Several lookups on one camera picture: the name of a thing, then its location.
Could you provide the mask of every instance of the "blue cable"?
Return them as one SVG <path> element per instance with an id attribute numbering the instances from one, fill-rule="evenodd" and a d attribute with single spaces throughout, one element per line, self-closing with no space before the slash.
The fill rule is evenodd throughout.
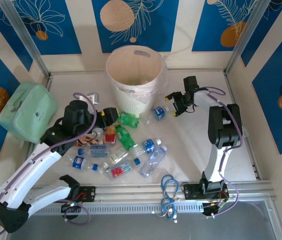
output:
<path id="1" fill-rule="evenodd" d="M 173 197 L 170 197 L 168 195 L 168 193 L 166 192 L 166 188 L 167 188 L 167 185 L 169 183 L 174 183 L 176 185 L 176 189 L 175 189 L 175 192 L 173 193 Z M 179 190 L 179 187 L 180 187 L 180 184 L 178 181 L 176 181 L 172 175 L 170 174 L 167 174 L 165 175 L 164 177 L 162 177 L 162 180 L 161 180 L 161 189 L 163 191 L 163 199 L 161 200 L 161 213 L 165 215 L 165 218 L 167 220 L 173 220 L 174 219 L 174 216 L 176 216 L 177 214 L 177 210 L 175 208 L 175 205 L 174 205 L 174 197 L 175 197 L 175 194 L 177 193 L 177 191 Z"/>

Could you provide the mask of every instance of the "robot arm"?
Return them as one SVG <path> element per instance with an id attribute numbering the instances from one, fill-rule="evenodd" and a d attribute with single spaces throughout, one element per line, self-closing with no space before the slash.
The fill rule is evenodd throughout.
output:
<path id="1" fill-rule="evenodd" d="M 87 110 L 87 107 L 84 101 L 71 101 L 65 108 L 64 117 L 46 130 L 30 157 L 0 186 L 0 225 L 8 233 L 18 230 L 39 209 L 58 200 L 73 200 L 77 197 L 79 183 L 68 175 L 39 190 L 31 190 L 31 188 L 50 166 L 76 144 L 76 140 L 72 139 L 91 128 L 95 117 L 95 128 L 110 126 L 118 119 L 116 108 L 106 108 L 102 112 L 95 111 L 95 116 Z M 50 151 L 47 150 L 64 141 L 67 143 L 56 146 Z"/>
<path id="2" fill-rule="evenodd" d="M 189 106 L 201 107 L 209 113 L 208 136 L 212 150 L 200 184 L 192 190 L 193 193 L 199 192 L 196 195 L 198 199 L 204 197 L 205 194 L 218 193 L 226 188 L 220 174 L 224 175 L 229 154 L 232 151 L 230 148 L 238 144 L 239 134 L 226 109 L 216 99 L 209 96 L 210 92 L 206 87 L 198 86 L 195 76 L 184 79 L 184 88 L 184 94 L 178 91 L 166 96 L 167 101 L 174 100 L 173 105 L 176 110 L 174 116 L 178 117 L 186 112 Z M 242 132 L 239 106 L 228 104 L 227 108 L 231 111 Z"/>

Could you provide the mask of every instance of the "white trash bin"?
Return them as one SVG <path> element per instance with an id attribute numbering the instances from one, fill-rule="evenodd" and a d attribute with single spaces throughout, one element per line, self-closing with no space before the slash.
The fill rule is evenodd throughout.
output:
<path id="1" fill-rule="evenodd" d="M 119 108 L 136 116 L 153 107 L 156 95 L 168 82 L 161 55 L 145 46 L 114 50 L 106 61 L 106 72 Z"/>

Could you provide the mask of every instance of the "green pouch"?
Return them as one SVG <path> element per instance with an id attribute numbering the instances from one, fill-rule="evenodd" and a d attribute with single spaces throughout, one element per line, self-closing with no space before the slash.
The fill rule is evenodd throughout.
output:
<path id="1" fill-rule="evenodd" d="M 0 113 L 0 125 L 18 138 L 38 143 L 57 110 L 44 86 L 23 82 Z"/>

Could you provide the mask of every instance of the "trash bin handle hole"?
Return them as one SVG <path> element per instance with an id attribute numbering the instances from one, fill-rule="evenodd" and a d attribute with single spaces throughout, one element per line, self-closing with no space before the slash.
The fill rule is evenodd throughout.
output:
<path id="1" fill-rule="evenodd" d="M 148 52 L 140 51 L 140 50 L 135 50 L 135 51 L 134 51 L 134 54 L 135 54 L 135 55 L 144 56 L 144 57 L 147 57 L 147 58 L 150 58 L 150 57 L 151 57 L 151 55 L 150 55 Z"/>

